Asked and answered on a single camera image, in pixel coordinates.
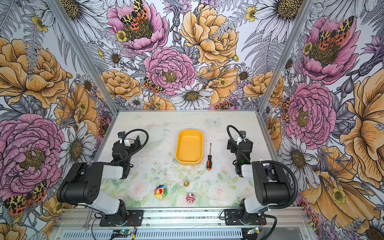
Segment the orange black handled screwdriver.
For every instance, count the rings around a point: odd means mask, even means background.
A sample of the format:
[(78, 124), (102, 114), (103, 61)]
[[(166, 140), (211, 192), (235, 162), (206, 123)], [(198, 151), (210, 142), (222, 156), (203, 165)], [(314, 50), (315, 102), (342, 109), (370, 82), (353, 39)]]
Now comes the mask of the orange black handled screwdriver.
[(206, 168), (208, 171), (210, 171), (212, 169), (212, 144), (210, 144)]

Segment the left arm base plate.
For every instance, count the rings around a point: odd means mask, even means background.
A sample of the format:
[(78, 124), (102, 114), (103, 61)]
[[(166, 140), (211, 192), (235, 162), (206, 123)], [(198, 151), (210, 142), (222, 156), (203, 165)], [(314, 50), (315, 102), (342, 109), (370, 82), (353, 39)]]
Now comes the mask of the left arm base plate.
[(126, 210), (122, 214), (106, 215), (99, 225), (101, 227), (140, 227), (143, 215), (143, 210)]

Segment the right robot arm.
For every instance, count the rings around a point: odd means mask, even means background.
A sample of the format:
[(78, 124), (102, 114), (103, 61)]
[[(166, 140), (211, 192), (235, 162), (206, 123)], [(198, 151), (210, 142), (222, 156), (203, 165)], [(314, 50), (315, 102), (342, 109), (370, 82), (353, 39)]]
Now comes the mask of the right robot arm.
[(227, 126), (227, 149), (235, 154), (235, 172), (253, 184), (254, 193), (242, 198), (237, 210), (225, 210), (227, 226), (264, 225), (265, 212), (289, 207), (297, 197), (298, 183), (288, 167), (277, 161), (251, 161), (253, 142), (245, 131)]

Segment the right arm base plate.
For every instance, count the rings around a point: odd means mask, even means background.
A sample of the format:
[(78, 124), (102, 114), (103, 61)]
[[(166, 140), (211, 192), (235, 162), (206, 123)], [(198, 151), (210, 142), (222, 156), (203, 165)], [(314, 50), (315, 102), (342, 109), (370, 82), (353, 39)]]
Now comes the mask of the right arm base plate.
[(249, 214), (239, 209), (225, 209), (226, 226), (261, 226), (267, 223), (266, 218), (259, 214)]

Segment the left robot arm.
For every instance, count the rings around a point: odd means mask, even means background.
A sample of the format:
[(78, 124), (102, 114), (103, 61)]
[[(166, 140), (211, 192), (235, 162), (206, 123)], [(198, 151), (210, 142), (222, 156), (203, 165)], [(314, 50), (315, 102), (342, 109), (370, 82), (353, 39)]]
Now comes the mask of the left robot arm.
[(119, 139), (114, 143), (110, 163), (73, 164), (57, 191), (57, 200), (63, 204), (86, 206), (100, 212), (103, 226), (122, 226), (129, 220), (123, 200), (102, 192), (103, 180), (125, 180), (133, 165), (131, 157), (142, 147), (140, 137)]

